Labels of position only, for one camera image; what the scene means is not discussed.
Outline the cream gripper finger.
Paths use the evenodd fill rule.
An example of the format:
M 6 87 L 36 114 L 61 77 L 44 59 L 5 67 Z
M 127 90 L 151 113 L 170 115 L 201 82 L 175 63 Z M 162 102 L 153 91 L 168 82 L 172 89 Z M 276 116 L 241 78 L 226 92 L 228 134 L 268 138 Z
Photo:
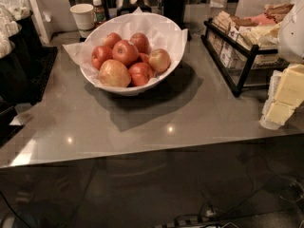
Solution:
M 291 118 L 294 112 L 295 109 L 288 104 L 267 100 L 263 106 L 259 123 L 266 129 L 278 130 Z

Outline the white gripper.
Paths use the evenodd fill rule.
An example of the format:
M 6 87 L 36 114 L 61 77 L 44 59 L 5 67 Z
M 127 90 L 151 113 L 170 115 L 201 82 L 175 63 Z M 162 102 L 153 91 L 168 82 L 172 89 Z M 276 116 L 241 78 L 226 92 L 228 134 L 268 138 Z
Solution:
M 292 0 L 278 32 L 278 54 L 290 63 L 271 91 L 272 102 L 299 107 L 304 102 L 304 0 Z

